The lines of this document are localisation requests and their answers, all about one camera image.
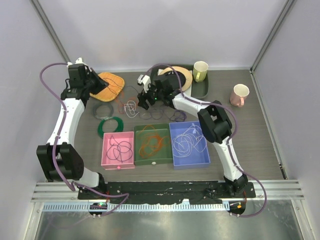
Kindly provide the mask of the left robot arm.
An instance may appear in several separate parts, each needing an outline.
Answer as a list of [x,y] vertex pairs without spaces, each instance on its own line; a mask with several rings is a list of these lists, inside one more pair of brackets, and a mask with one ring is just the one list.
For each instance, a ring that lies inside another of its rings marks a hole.
[[53,96],[60,103],[54,130],[46,144],[39,145],[36,155],[45,178],[50,182],[64,182],[72,191],[75,187],[89,189],[93,198],[100,200],[107,192],[103,176],[87,169],[74,148],[75,135],[82,114],[92,94],[104,90],[108,83],[78,58],[65,64],[68,70],[66,87],[61,95]]

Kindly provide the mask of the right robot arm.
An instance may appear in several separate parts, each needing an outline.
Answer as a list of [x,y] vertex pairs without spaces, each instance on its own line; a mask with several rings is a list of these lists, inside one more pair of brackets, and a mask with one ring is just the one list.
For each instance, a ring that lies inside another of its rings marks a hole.
[[248,177],[241,168],[232,142],[232,122],[227,108],[219,101],[207,102],[187,96],[182,87],[187,83],[180,72],[169,71],[158,75],[151,81],[150,76],[142,74],[137,84],[143,86],[137,95],[138,106],[148,109],[157,100],[165,106],[181,110],[198,118],[205,139],[215,147],[223,167],[226,193],[233,198],[243,193]]

